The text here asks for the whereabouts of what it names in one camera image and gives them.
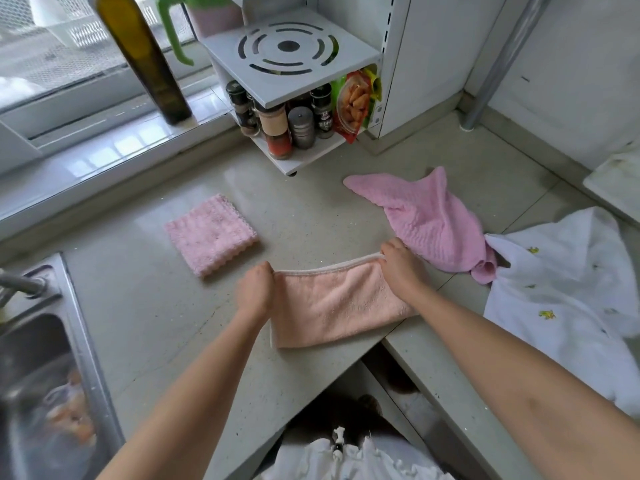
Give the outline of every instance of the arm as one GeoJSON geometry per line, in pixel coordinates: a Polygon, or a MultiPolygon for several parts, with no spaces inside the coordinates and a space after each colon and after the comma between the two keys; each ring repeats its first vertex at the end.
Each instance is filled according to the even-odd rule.
{"type": "Polygon", "coordinates": [[[434,329],[546,479],[638,478],[640,428],[631,418],[546,355],[432,290],[400,239],[382,252],[391,290],[434,329]]]}
{"type": "Polygon", "coordinates": [[[203,478],[253,343],[267,320],[273,287],[267,262],[244,275],[231,323],[174,382],[98,480],[203,478]]]}

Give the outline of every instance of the sink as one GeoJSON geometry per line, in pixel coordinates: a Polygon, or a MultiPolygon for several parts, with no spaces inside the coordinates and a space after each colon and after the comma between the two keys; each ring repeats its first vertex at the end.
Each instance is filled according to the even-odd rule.
{"type": "Polygon", "coordinates": [[[49,286],[14,296],[0,326],[0,480],[91,480],[124,436],[62,256],[27,275],[49,286]],[[68,404],[83,413],[59,419],[68,404]]]}

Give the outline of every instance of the green pitcher handle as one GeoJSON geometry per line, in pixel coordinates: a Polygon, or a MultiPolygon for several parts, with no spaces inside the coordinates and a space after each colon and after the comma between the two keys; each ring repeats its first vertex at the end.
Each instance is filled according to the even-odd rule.
{"type": "Polygon", "coordinates": [[[180,3],[185,3],[185,0],[156,0],[158,13],[160,14],[162,24],[164,25],[164,30],[166,30],[166,36],[169,39],[169,43],[171,43],[175,58],[183,64],[192,66],[193,60],[188,58],[182,50],[180,39],[178,39],[178,34],[175,32],[173,21],[171,20],[171,16],[169,15],[169,8],[180,3]]]}

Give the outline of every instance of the towel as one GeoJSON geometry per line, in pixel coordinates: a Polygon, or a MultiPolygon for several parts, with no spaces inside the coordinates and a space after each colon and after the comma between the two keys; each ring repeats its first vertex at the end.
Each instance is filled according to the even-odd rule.
{"type": "Polygon", "coordinates": [[[386,173],[352,175],[348,189],[385,209],[391,228],[415,254],[448,273],[471,271],[482,284],[495,277],[495,254],[478,218],[447,190],[443,167],[416,182],[386,173]]]}
{"type": "Polygon", "coordinates": [[[486,240],[511,266],[498,268],[484,316],[640,414],[640,372],[623,340],[640,333],[639,299],[616,220],[594,207],[486,240]]]}
{"type": "Polygon", "coordinates": [[[222,266],[254,242],[258,234],[222,194],[207,199],[165,224],[169,239],[199,278],[222,266]]]}
{"type": "Polygon", "coordinates": [[[309,271],[276,271],[271,345],[308,347],[414,315],[390,290],[376,253],[309,271]]]}

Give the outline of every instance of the pink cloth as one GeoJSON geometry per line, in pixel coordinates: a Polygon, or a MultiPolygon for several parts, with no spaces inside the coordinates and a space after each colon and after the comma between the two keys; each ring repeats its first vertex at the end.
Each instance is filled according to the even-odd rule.
{"type": "Polygon", "coordinates": [[[471,271],[482,284],[495,279],[495,254],[484,241],[478,218],[447,190],[443,167],[416,182],[376,173],[352,175],[344,184],[383,207],[396,235],[438,269],[471,271]]]}
{"type": "Polygon", "coordinates": [[[414,315],[389,289],[379,258],[373,254],[310,271],[277,271],[271,345],[324,344],[414,315]]]}
{"type": "Polygon", "coordinates": [[[256,231],[222,194],[165,224],[164,229],[199,278],[259,240],[256,231]]]}

